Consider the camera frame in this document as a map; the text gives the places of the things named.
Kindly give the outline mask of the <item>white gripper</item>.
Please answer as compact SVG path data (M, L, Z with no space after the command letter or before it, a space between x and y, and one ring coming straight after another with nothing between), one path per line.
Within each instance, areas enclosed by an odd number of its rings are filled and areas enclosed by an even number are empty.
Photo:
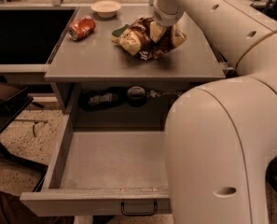
M167 28L172 27L172 43L182 45L187 40L177 22L182 18L184 10L174 0L155 0L153 5L155 21L150 22L150 38L158 43L165 34Z

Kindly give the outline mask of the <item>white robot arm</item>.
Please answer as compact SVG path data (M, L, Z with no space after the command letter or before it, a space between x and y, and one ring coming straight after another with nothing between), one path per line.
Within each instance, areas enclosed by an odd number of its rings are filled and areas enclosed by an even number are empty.
M161 25L188 16L237 77L180 96L165 123L174 224L269 224L277 156L277 21L241 0L155 0Z

